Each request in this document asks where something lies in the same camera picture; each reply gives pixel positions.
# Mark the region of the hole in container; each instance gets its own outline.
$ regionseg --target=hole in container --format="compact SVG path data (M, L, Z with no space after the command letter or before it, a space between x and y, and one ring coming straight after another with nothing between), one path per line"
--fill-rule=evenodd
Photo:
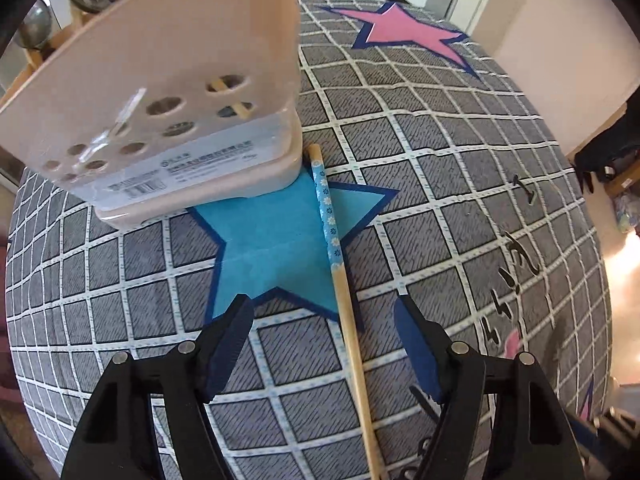
M80 153L84 152L86 148L85 144L74 144L71 148L66 150L66 152L71 156L80 155Z
M254 107L251 103L242 103L247 110ZM218 117L227 118L236 116L236 111L231 106L225 106L222 110L218 110Z
M129 123L123 123L122 126L118 128L118 131L116 132L115 136L124 137L128 133L129 133Z
M133 153L139 152L144 147L144 142L132 142L131 144L127 144L126 146L121 147L120 153L122 155L131 155Z
M60 163L57 160L48 160L44 163L45 170L57 170L60 167Z
M163 97L162 99L158 99L158 101L153 101L146 107L146 113L149 115L166 114L180 106L181 102L182 99L179 97Z
M100 168L103 168L106 165L107 165L106 160L92 160L91 162L87 163L84 167L87 168L88 170L99 170Z
M169 126L164 132L163 137L177 137L178 135L185 134L193 130L195 123L192 121L185 121L183 123L175 123Z
M229 90L231 90L232 88L235 88L236 86L240 86L244 82L244 76L235 75L235 74L223 75L220 79ZM214 88L213 83L209 83L207 85L207 92L217 92L217 91L218 90Z

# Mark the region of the tablecloth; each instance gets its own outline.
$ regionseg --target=tablecloth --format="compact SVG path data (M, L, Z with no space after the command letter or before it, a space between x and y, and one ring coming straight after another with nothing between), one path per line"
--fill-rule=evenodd
M330 180L399 191L344 247L388 471L415 463L418 441L434 429L408 391L415 377L391 314L399 293L481 352L502 355L520 335L563 405L580 409L593 380L598 406L610 364L607 278L574 171L542 118L471 39L450 43L471 70L417 44L352 48L363 23L321 6L373 12L381 3L301 2L297 110ZM60 471L116 351L143 358L197 335L218 247L184 210L116 231L28 170L10 239L10 349ZM339 326L278 297L255 315L224 394L207 407L236 477L367 478ZM152 404L162 464L177 479L162 399ZM487 397L470 478L481 477L494 408Z

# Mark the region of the beige plastic container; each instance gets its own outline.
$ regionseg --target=beige plastic container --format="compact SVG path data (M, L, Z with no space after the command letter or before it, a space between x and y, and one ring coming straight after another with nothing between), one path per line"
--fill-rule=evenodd
M117 228L300 172L297 0L120 0L0 110L0 144Z

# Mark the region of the navy star outline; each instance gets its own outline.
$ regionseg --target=navy star outline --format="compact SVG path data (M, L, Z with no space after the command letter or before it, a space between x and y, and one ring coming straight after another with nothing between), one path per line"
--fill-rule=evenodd
M340 246L342 248L342 254L344 257L344 267L347 272L348 282L353 283L353 275L351 273L351 267L349 264L349 259L346 253L346 248L348 245L353 242L355 237L391 202L395 196L398 194L399 190L390 189L386 187L378 187L378 186L369 186L363 184L350 184L347 182L329 182L329 188L333 189L343 189L343 190L354 190L354 191L366 191L377 193L382 195L382 199L374 206L363 218L354 225L350 231L347 232L340 239ZM215 306L216 294L218 292L218 283L220 282L220 273L222 272L222 261L225 255L226 241L220 237L220 235L215 231L213 227L209 225L209 223L198 213L196 210L196 206L187 208L188 213L191 217L196 221L196 223L206 232L207 235L218 245L218 252L216 253L216 263L213 266L213 274L211 277L211 282L209 285L209 296L207 298L207 307L204 314L204 320L202 325L205 326L212 321L213 309ZM356 318L356 326L358 330L364 329L364 324L362 321L362 316L359 311L359 303L358 298L356 296L356 290L353 288L350 290L351 293L351 303L353 305L354 314ZM289 301L297 305L300 308L306 308L307 310L312 311L319 316L324 318L339 322L339 317L337 312L333 312L329 309L323 308L322 306L315 304L305 298L298 296L284 288L279 286L270 288L270 290L265 291L255 298L250 298L252 303L254 304L254 308L260 306L262 304L267 303L268 301L274 298L281 298L283 300Z
M435 28L439 28L440 30L446 30L448 32L455 32L455 30L451 30L450 28L446 28L446 27L440 27L439 25L435 25L433 23L424 23L421 22L420 20L414 18L411 14L409 14L409 12L402 6L397 4L396 2L385 2L382 7L380 7L378 10L371 10L371 11L366 11L366 12L371 12L372 14L384 14L387 10L389 10L391 7L393 7L393 5L397 5L399 9L402 10L402 12L404 12L407 16L409 16L412 20L418 22L418 23L422 23L424 25L429 25L430 27L435 27ZM322 10L326 10L327 12L332 12L333 14L338 14L339 16L342 16L344 18L349 18L350 20L357 20L357 18L350 18L349 16L344 16L343 14L340 14L340 12L337 12L339 10L354 10L354 9L348 9L346 7L328 7L328 6L318 6L319 9ZM458 55L460 56L460 58L464 61L464 64L459 64L456 63L455 61L453 61L452 59L449 59L446 56L443 56L442 54L439 54L437 52L434 52L433 50L431 50L430 48L427 48L421 44L415 43L411 40L407 41L407 40L401 40L401 41L367 41L367 38L369 37L369 35L371 34L371 31L373 30L373 23L368 23L368 22L363 22L362 20L357 20L359 22L362 22L362 28L360 29L358 36L356 37L356 40L353 42L353 45L351 45L351 48L354 49L360 49L360 48L367 48L370 46L407 46L407 45L414 45L417 46L419 48L423 48L424 50L427 50L428 52L431 52L434 56L437 56L441 59L444 59L446 61L449 61L451 63L453 63L453 65L462 68L466 73L468 73L469 75L474 76L477 79L480 79L480 77L478 76L478 74L476 73L476 71L473 69L473 67L469 64L469 62L465 59L464 56L462 56L462 54L458 53ZM455 38L451 38L450 40L440 40L443 44L449 46L451 43L458 43L460 41L464 41L467 40L469 38L469 35L466 34L465 32L462 32L460 30L460 33L458 36L456 36Z

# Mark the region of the blue star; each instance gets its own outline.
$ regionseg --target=blue star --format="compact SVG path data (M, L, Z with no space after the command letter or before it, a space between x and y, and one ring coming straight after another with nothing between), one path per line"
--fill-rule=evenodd
M329 186L343 248L397 193L339 182ZM303 168L280 191L190 208L219 245L205 322L224 314L236 294L248 295L255 304L279 296L338 319L315 189Z

